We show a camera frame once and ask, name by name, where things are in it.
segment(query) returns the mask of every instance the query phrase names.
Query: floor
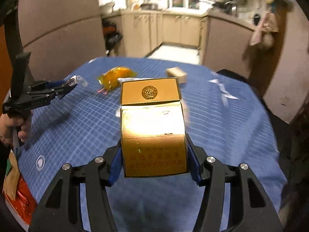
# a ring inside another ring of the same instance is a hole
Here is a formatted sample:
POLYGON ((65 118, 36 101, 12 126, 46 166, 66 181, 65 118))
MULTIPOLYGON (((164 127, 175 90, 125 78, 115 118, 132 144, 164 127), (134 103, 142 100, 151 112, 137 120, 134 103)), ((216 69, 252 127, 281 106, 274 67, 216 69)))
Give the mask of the floor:
POLYGON ((197 49, 183 48, 170 45, 162 45, 148 58, 175 61, 180 63, 188 63, 199 65, 200 56, 197 49))

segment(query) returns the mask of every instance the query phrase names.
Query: blue tablecloth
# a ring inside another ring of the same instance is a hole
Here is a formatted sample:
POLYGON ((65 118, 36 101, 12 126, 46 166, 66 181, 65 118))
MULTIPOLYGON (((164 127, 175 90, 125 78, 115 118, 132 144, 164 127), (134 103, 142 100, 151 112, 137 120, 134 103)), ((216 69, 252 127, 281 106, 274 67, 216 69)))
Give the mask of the blue tablecloth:
MULTIPOLYGON (((145 78, 165 77, 165 69, 175 66, 187 72, 187 83, 180 88, 189 108, 187 132, 192 141, 223 163, 249 164, 278 211, 286 179, 277 162, 268 116, 251 88, 203 66, 129 58, 98 58, 85 63, 72 74, 83 76, 89 86, 78 85, 61 101, 56 99, 34 111, 32 138, 21 151, 19 167, 38 202, 62 164, 86 164, 117 144, 120 121, 115 110, 120 88, 107 95, 96 92, 100 88, 96 77, 116 66, 129 67, 145 78), (219 86, 208 82, 212 79, 218 79, 238 99, 228 99, 228 106, 224 105, 219 86), (45 165, 38 171, 40 155, 45 157, 45 165)), ((119 231, 192 231, 203 192, 190 174, 124 178, 122 172, 114 186, 107 188, 119 231)), ((228 184, 225 193, 221 229, 228 220, 228 184)), ((84 228, 90 231, 85 186, 81 188, 81 209, 84 228)))

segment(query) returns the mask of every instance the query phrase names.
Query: red bag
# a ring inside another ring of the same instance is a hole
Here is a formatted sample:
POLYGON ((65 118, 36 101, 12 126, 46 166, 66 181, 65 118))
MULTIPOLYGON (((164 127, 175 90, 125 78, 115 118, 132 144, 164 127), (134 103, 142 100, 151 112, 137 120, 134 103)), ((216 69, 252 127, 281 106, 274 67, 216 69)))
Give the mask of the red bag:
POLYGON ((33 198, 26 182, 21 176, 18 179, 15 200, 12 200, 7 194, 4 194, 4 196, 14 208, 15 212, 26 224, 30 225, 32 214, 37 207, 37 202, 33 198))

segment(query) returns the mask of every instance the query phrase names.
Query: metal screw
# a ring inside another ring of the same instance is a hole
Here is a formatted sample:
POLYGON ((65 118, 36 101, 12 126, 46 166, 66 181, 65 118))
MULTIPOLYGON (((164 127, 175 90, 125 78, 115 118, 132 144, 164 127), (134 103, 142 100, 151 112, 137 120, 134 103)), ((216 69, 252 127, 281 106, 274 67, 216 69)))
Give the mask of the metal screw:
POLYGON ((209 163, 214 163, 216 161, 215 157, 212 157, 212 156, 208 156, 206 158, 206 160, 209 162, 209 163))
POLYGON ((70 168, 70 164, 69 163, 66 163, 66 164, 62 165, 62 169, 63 170, 68 170, 69 168, 70 168))
POLYGON ((247 170, 249 168, 249 166, 246 164, 246 163, 241 163, 240 164, 240 167, 243 169, 243 170, 247 170))
POLYGON ((103 157, 96 157, 95 158, 95 162, 96 163, 102 163, 104 161, 104 158, 103 157))

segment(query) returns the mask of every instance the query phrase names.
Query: human hand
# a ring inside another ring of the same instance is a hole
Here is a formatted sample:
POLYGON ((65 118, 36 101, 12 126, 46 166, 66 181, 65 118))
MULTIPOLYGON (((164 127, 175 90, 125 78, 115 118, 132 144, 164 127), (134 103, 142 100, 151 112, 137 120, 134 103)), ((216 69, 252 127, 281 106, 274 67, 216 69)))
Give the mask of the human hand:
POLYGON ((21 126, 21 130, 18 132, 18 138, 22 142, 25 142, 29 138, 31 132, 31 116, 33 111, 31 111, 30 116, 24 120, 21 116, 9 117, 7 114, 2 114, 0 116, 0 140, 4 144, 10 144, 13 146, 11 127, 21 126))

